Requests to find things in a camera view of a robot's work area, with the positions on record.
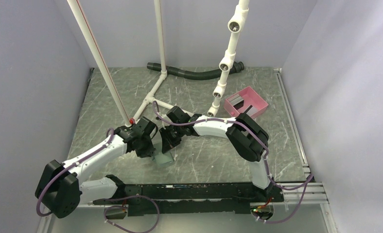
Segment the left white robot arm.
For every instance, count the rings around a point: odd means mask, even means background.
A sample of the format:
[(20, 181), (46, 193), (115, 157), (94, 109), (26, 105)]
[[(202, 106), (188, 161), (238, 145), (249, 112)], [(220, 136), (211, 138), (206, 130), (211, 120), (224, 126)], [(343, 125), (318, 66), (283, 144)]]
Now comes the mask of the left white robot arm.
[(157, 125), (142, 117), (131, 126), (108, 129), (102, 142), (72, 159), (47, 163), (35, 191), (37, 215), (64, 218), (82, 203), (100, 199), (113, 204), (122, 202), (125, 185), (120, 179), (114, 175), (95, 181), (88, 178), (107, 163), (133, 151), (140, 158), (152, 157), (152, 139), (157, 132)]

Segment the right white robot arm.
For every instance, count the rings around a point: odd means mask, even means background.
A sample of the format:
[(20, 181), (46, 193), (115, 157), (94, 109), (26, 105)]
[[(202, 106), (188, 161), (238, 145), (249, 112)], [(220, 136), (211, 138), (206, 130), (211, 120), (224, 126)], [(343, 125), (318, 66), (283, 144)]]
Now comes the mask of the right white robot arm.
[(193, 116), (174, 106), (163, 118), (158, 107), (154, 106), (156, 117), (167, 123), (159, 130), (162, 140), (162, 152), (166, 153), (181, 143), (184, 136), (214, 136), (226, 138), (236, 152), (249, 162), (252, 174), (253, 195), (258, 201), (266, 201), (272, 195), (270, 187), (272, 175), (266, 168), (264, 158), (267, 156), (268, 133), (260, 127), (247, 113), (237, 117), (216, 118), (202, 114)]

